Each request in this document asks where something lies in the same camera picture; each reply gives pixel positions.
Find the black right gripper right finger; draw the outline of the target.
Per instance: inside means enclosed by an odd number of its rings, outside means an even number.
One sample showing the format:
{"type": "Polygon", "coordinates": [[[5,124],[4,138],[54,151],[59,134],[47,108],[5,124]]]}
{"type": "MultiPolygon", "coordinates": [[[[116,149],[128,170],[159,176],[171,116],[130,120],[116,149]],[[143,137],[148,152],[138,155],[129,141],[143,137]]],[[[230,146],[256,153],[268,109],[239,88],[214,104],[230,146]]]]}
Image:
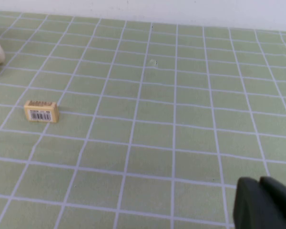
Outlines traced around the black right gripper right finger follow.
{"type": "Polygon", "coordinates": [[[271,177],[261,177],[259,183],[271,197],[279,213],[286,220],[286,186],[271,177]]]}

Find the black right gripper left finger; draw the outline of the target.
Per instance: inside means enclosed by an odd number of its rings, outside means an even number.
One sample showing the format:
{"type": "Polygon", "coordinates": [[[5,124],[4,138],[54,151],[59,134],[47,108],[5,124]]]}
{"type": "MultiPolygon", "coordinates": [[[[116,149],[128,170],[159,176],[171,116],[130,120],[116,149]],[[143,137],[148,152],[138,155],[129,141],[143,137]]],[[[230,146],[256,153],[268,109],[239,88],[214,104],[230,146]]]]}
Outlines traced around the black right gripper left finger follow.
{"type": "Polygon", "coordinates": [[[236,229],[261,228],[262,194],[263,191],[256,180],[249,177],[239,178],[233,208],[233,220],[236,229]]]}

